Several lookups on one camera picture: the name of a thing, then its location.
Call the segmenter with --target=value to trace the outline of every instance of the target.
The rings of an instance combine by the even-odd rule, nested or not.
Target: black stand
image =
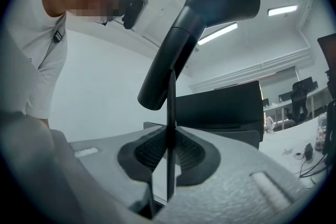
[[[169,77],[167,93],[167,201],[173,196],[175,188],[175,128],[176,128],[176,74]]]

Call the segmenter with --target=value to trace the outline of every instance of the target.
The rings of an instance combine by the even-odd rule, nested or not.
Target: fluorescent light
[[[294,6],[287,6],[282,8],[271,8],[267,11],[268,16],[278,15],[281,13],[288,13],[288,12],[294,12],[298,9],[298,5]]]
[[[223,34],[226,34],[227,32],[230,32],[230,31],[232,31],[234,29],[237,29],[237,28],[238,28],[238,24],[237,23],[233,23],[231,25],[228,25],[228,26],[226,26],[226,27],[224,27],[224,28],[222,28],[220,30],[217,30],[216,32],[214,32],[214,33],[212,33],[212,34],[210,34],[210,35],[202,38],[200,41],[198,41],[198,44],[203,45],[204,43],[206,43],[206,42],[208,42],[208,41],[210,41],[210,40],[212,40],[212,39],[214,39],[216,37],[219,37],[219,36],[221,36]]]

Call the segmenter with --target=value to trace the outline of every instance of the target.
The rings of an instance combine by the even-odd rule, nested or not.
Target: white desk
[[[314,109],[314,95],[319,94],[320,92],[328,89],[328,86],[325,85],[323,87],[319,87],[316,90],[309,92],[307,94],[307,99],[310,98],[311,102],[311,113],[312,113],[312,118],[315,118],[315,109]],[[285,107],[292,104],[291,100],[287,100],[285,102],[279,103],[279,104],[272,104],[264,108],[264,112],[270,111],[270,110],[275,110],[275,122],[277,121],[277,110],[281,109],[281,128],[282,130],[285,129]]]
[[[264,134],[264,140],[259,145],[259,151],[263,152],[277,163],[285,167],[287,170],[295,174],[299,178],[301,165],[306,158],[295,159],[294,154],[303,153],[307,144],[311,143],[313,147],[313,157],[307,161],[302,167],[302,173],[312,168],[322,157],[322,153],[315,150],[315,140],[318,119],[312,119],[298,126],[288,128],[274,134]],[[322,161],[312,172],[323,168]],[[324,180],[326,172],[323,171],[314,175],[312,179],[316,183]],[[312,187],[314,184],[309,177],[300,179],[306,187]]]

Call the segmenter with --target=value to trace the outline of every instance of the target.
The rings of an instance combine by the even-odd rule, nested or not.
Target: person
[[[132,1],[12,0],[3,27],[38,71],[24,108],[26,115],[42,120],[49,128],[52,94],[67,55],[66,12],[105,25],[124,15]]]

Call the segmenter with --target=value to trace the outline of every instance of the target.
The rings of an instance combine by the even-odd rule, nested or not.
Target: white strip
[[[208,42],[208,41],[210,41],[210,40],[212,40],[212,39],[214,39],[214,38],[216,38],[216,37],[219,37],[219,36],[221,36],[221,35],[223,35],[223,34],[226,34],[227,32],[230,32],[230,31],[232,31],[232,30],[234,30],[234,29],[237,29],[237,28],[238,28],[238,24],[237,24],[237,23],[234,23],[234,24],[232,24],[232,25],[230,25],[230,26],[227,26],[227,27],[223,28],[223,29],[220,30],[220,31],[217,31],[217,32],[213,33],[212,35],[209,35],[209,36],[207,36],[207,37],[201,39],[201,40],[198,42],[198,44],[203,45],[204,43],[206,43],[206,42]]]
[[[268,11],[268,16],[278,15],[282,13],[294,12],[298,9],[298,5],[283,7],[283,8],[273,8]]]
[[[281,190],[273,184],[265,173],[255,173],[252,174],[251,177],[276,212],[280,212],[290,206],[290,201],[284,196]]]
[[[97,153],[97,152],[98,152],[98,149],[95,148],[95,147],[87,148],[86,150],[76,151],[75,152],[75,157],[76,158],[81,158],[81,157],[92,155],[92,154]]]

